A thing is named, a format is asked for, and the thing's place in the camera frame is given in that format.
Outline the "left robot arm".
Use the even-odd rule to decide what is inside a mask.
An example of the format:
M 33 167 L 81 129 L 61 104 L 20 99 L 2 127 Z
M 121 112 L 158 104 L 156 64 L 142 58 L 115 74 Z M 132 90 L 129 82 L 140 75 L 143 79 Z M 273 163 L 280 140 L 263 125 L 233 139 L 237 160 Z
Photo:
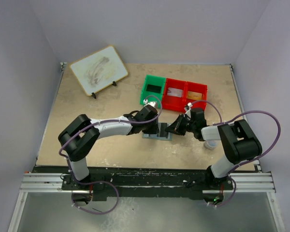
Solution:
M 133 135 L 140 132 L 158 130 L 157 109 L 147 104 L 141 110 L 132 111 L 117 118 L 90 119 L 81 114 L 58 136 L 61 144 L 59 154 L 67 159 L 74 178 L 73 184 L 78 189 L 86 189 L 90 183 L 90 174 L 86 156 L 99 139 L 116 135 Z

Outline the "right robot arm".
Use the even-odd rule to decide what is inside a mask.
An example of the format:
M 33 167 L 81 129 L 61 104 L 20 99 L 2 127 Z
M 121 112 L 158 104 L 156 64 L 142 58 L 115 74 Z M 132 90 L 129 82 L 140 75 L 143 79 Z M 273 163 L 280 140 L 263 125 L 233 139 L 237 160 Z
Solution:
M 182 136 L 191 132 L 195 139 L 202 142 L 221 141 L 224 155 L 206 169 L 203 181 L 210 189 L 217 189 L 233 168 L 262 153 L 261 143 L 246 120 L 208 126 L 202 108 L 191 109 L 190 115 L 180 114 L 165 131 Z

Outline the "teal leather card holder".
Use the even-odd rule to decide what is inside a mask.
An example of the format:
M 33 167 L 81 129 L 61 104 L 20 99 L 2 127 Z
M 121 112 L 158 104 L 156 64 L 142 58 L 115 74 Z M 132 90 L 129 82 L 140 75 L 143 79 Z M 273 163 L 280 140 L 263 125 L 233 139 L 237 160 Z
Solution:
M 170 125 L 170 123 L 158 123 L 159 132 L 157 134 L 144 134 L 142 138 L 145 139 L 154 139 L 154 140 L 162 140 L 162 141 L 171 141 L 172 134 L 166 132 L 165 129 Z

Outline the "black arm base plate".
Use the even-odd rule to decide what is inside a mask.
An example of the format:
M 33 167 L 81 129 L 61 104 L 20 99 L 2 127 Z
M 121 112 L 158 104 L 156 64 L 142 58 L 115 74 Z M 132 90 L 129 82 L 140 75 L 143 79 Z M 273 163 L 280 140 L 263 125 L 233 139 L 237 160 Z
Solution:
M 206 191 L 211 198 L 215 198 L 225 190 L 233 190 L 229 177 L 213 187 L 205 185 L 206 170 L 198 169 L 90 167 L 90 179 L 82 184 L 73 180 L 67 167 L 38 166 L 33 168 L 33 172 L 59 174 L 63 190 L 90 192 L 94 201 L 105 201 L 108 197 L 117 196 L 202 200 Z

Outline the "dark grey card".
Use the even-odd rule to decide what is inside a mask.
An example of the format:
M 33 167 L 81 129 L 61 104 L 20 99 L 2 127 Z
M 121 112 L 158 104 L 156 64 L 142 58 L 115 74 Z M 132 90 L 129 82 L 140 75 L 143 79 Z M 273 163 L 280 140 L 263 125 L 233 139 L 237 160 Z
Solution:
M 167 138 L 168 137 L 168 132 L 165 130 L 168 127 L 167 123 L 160 123 L 160 133 L 159 136 L 163 137 L 163 138 Z

